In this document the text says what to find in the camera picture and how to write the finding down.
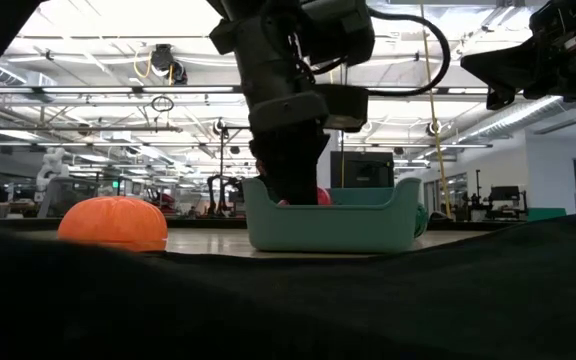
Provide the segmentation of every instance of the teal bin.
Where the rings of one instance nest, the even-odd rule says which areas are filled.
[[[397,253],[415,239],[421,180],[393,189],[332,189],[332,206],[275,204],[264,183],[244,180],[250,243],[260,251]]]

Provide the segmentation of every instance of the pink object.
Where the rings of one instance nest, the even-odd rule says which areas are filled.
[[[319,205],[332,205],[332,198],[326,189],[322,189],[320,187],[317,188],[317,204]],[[288,201],[281,200],[277,203],[280,206],[290,205]]]

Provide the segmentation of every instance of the black fabric surface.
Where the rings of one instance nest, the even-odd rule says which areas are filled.
[[[0,232],[0,358],[576,359],[576,215],[398,256],[136,255]]]

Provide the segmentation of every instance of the green object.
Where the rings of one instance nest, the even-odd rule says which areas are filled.
[[[529,208],[528,209],[528,222],[554,219],[561,216],[566,216],[566,209],[564,208]]]
[[[428,211],[426,208],[418,204],[417,205],[417,218],[415,219],[415,238],[420,237],[426,232],[428,227]]]
[[[243,181],[250,243],[261,251],[398,253],[415,239],[421,180],[395,189],[332,189],[332,206],[277,205],[257,179]]]

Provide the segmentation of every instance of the white robot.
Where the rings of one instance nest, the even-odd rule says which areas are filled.
[[[66,154],[64,148],[48,148],[43,158],[43,165],[37,174],[37,191],[35,192],[35,202],[41,202],[46,194],[46,189],[50,180],[55,177],[68,177],[70,172],[68,165],[61,159]]]

